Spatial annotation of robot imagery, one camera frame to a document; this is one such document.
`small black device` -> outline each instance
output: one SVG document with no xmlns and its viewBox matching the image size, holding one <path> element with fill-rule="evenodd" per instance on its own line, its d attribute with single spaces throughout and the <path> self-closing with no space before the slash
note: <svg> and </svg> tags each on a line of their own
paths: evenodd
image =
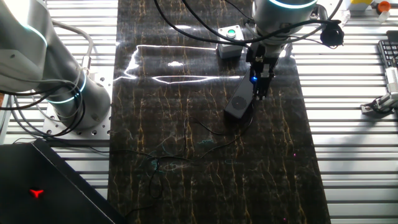
<svg viewBox="0 0 398 224">
<path fill-rule="evenodd" d="M 377 45 L 385 68 L 398 67 L 398 31 L 387 31 L 388 40 L 380 40 Z"/>
<path fill-rule="evenodd" d="M 126 223 L 43 140 L 0 146 L 0 223 Z"/>
<path fill-rule="evenodd" d="M 238 89 L 228 101 L 224 112 L 235 119 L 241 119 L 253 99 L 253 84 L 250 82 L 250 70 L 245 74 Z"/>
</svg>

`white cable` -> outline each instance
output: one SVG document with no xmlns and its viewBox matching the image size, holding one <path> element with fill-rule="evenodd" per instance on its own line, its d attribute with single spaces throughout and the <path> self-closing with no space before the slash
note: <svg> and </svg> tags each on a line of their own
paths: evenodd
<svg viewBox="0 0 398 224">
<path fill-rule="evenodd" d="M 2 64 L 4 67 L 7 67 L 7 68 L 9 68 L 9 69 L 11 69 L 11 70 L 14 70 L 14 71 L 17 71 L 17 72 L 19 72 L 19 73 L 22 73 L 22 74 L 25 74 L 25 75 L 29 76 L 29 74 L 27 74 L 27 73 L 25 73 L 25 72 L 23 72 L 23 71 L 20 71 L 20 70 L 18 70 L 18 69 L 16 69 L 16 68 L 13 68 L 13 67 L 11 67 L 11 66 L 8 66 L 8 65 L 5 64 L 5 63 L 0 62 L 0 64 Z M 71 82 L 71 81 L 69 81 L 69 80 L 57 80 L 57 79 L 49 79 L 49 80 L 28 80 L 28 79 L 13 77 L 13 76 L 7 75 L 6 73 L 1 73 L 0 75 L 5 76 L 5 77 L 7 77 L 7 78 L 11 78 L 11 79 L 17 80 L 17 81 L 21 81 L 21 82 L 30 82 L 30 83 L 55 83 L 55 82 L 63 82 L 63 83 L 69 83 L 69 84 L 75 85 L 74 82 Z"/>
<path fill-rule="evenodd" d="M 36 102 L 35 96 L 32 96 L 32 100 L 33 100 L 33 103 Z M 52 121 L 54 121 L 54 122 L 62 122 L 62 121 L 59 121 L 59 120 L 57 120 L 57 119 L 51 118 L 49 115 L 47 115 L 46 113 L 44 113 L 44 111 L 42 111 L 42 109 L 40 108 L 40 106 L 39 106 L 38 104 L 36 105 L 36 108 L 37 108 L 37 109 L 42 113 L 42 115 L 44 115 L 47 119 L 50 119 L 50 120 L 52 120 Z"/>
<path fill-rule="evenodd" d="M 343 0 L 339 0 L 335 10 L 330 14 L 328 20 L 331 20 L 336 13 L 338 12 L 341 4 L 343 3 Z M 289 40 L 266 40 L 265 43 L 270 43 L 270 44 L 289 44 L 289 43 L 294 43 L 300 40 L 304 40 L 307 37 L 312 36 L 313 34 L 316 34 L 318 31 L 320 31 L 321 29 L 323 29 L 326 25 L 322 24 L 320 26 L 318 26 L 318 28 L 316 28 L 314 31 L 312 31 L 311 33 L 305 34 L 302 37 L 298 37 L 296 39 L 289 39 Z"/>
<path fill-rule="evenodd" d="M 82 35 L 88 41 L 88 50 L 87 50 L 86 56 L 91 55 L 91 52 L 93 51 L 93 48 L 94 48 L 94 42 L 93 42 L 93 39 L 90 37 L 90 35 L 88 35 L 86 32 L 82 31 L 79 28 L 70 26 L 68 24 L 64 24 L 62 22 L 52 20 L 52 24 L 55 26 L 59 26 L 62 29 L 66 29 L 66 30 L 69 30 L 69 31 L 72 31 L 72 32 Z"/>
</svg>

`blue led ring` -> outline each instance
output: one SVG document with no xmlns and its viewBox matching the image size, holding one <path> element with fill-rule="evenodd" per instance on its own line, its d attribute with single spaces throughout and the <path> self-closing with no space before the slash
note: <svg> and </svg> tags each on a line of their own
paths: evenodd
<svg viewBox="0 0 398 224">
<path fill-rule="evenodd" d="M 86 79 L 87 79 L 87 77 L 86 77 L 86 75 L 85 75 L 85 81 L 83 82 L 83 85 L 81 86 L 81 89 L 80 89 L 80 93 L 85 89 L 85 87 L 86 87 Z M 79 93 L 76 93 L 76 95 L 75 96 L 73 96 L 73 97 L 71 97 L 71 98 L 69 98 L 69 99 L 67 99 L 67 100 L 64 100 L 64 101 L 50 101 L 50 100 L 47 100 L 49 103 L 55 103 L 55 104 L 61 104 L 61 103 L 67 103 L 67 102 L 69 102 L 69 101 L 71 101 L 71 100 L 73 100 L 75 97 L 77 97 L 79 95 Z"/>
<path fill-rule="evenodd" d="M 286 3 L 281 3 L 281 2 L 279 2 L 277 0 L 269 0 L 269 1 L 274 3 L 277 6 L 285 7 L 287 9 L 303 9 L 305 7 L 309 7 L 309 6 L 312 6 L 313 4 L 317 3 L 318 0 L 314 0 L 314 1 L 310 2 L 310 3 L 302 4 L 302 5 L 286 4 Z"/>
</svg>

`metal slat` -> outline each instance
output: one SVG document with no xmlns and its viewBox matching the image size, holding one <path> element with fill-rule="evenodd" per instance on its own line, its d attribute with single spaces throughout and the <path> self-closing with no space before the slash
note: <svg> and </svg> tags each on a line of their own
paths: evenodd
<svg viewBox="0 0 398 224">
<path fill-rule="evenodd" d="M 352 218 L 331 219 L 331 224 L 397 224 L 398 218 Z"/>
<path fill-rule="evenodd" d="M 312 134 L 325 133 L 350 133 L 350 134 L 395 134 L 396 127 L 367 127 L 366 129 L 354 127 L 311 127 Z"/>
<path fill-rule="evenodd" d="M 308 119 L 311 121 L 397 121 L 397 118 L 390 114 L 383 119 L 372 119 L 362 115 L 360 110 L 307 110 Z"/>
<path fill-rule="evenodd" d="M 349 198 L 352 203 L 368 201 L 398 201 L 398 189 L 325 189 L 328 203 L 341 203 Z"/>
<path fill-rule="evenodd" d="M 380 187 L 398 187 L 398 180 L 324 180 L 323 186 L 326 189 L 352 189 L 360 187 L 378 189 Z"/>
<path fill-rule="evenodd" d="M 109 161 L 67 161 L 77 172 L 102 172 L 108 173 Z"/>
<path fill-rule="evenodd" d="M 336 203 L 329 204 L 329 213 L 333 217 L 397 217 L 398 203 Z"/>
<path fill-rule="evenodd" d="M 331 173 L 393 173 L 398 170 L 397 161 L 318 161 L 321 174 Z"/>
<path fill-rule="evenodd" d="M 313 143 L 318 146 L 396 146 L 397 134 L 314 134 Z"/>
</svg>

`black tabletop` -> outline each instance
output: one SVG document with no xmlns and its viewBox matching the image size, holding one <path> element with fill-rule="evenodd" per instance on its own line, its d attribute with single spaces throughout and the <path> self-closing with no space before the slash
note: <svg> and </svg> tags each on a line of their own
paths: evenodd
<svg viewBox="0 0 398 224">
<path fill-rule="evenodd" d="M 181 1 L 159 2 L 179 28 L 216 39 Z M 214 29 L 245 20 L 223 0 L 189 2 Z M 250 14 L 250 1 L 234 3 Z M 223 109 L 249 69 L 246 50 L 240 59 L 219 59 L 216 44 L 171 29 L 153 0 L 119 0 L 118 43 L 108 199 L 129 222 L 330 223 L 291 47 L 268 97 L 233 124 Z M 189 119 L 184 137 L 188 117 L 225 135 Z M 251 118 L 236 142 L 199 159 L 238 137 Z M 131 212 L 143 207 L 149 208 Z"/>
</svg>

